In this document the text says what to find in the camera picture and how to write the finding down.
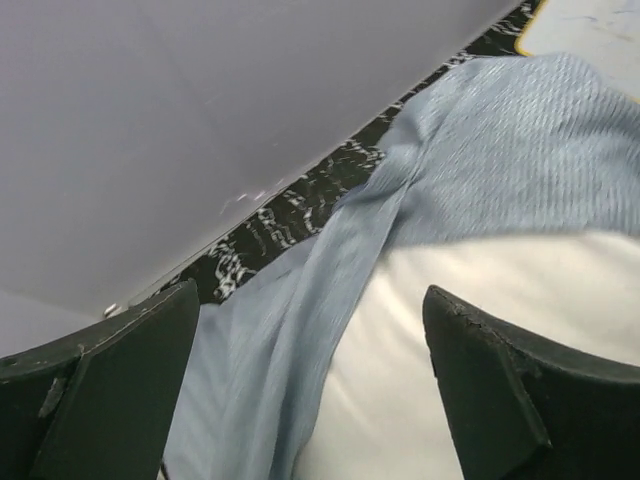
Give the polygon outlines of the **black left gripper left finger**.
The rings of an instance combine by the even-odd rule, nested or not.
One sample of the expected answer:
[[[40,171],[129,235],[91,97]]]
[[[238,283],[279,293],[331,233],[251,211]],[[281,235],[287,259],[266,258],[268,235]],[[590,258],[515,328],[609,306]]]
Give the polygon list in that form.
[[[189,280],[2,358],[2,478],[156,478],[198,315]]]

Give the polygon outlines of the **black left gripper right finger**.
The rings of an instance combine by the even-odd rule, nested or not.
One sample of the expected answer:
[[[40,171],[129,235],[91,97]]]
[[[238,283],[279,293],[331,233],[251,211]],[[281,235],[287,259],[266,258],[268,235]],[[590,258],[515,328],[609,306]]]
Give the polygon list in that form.
[[[422,318],[466,479],[636,479],[639,369],[431,286]]]

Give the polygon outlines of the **white pillow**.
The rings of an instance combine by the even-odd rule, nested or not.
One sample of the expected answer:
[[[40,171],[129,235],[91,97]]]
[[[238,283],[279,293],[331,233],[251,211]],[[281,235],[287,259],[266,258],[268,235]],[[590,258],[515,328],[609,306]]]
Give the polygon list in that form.
[[[301,479],[635,479],[639,242],[395,249],[331,360]]]

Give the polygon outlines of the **blue pillowcase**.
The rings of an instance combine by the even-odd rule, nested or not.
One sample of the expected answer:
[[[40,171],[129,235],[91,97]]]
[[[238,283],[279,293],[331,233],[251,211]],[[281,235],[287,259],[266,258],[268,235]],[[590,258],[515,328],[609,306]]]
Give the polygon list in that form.
[[[409,100],[322,231],[200,310],[173,479],[454,479],[419,306],[637,361],[639,107],[564,54],[474,59]]]

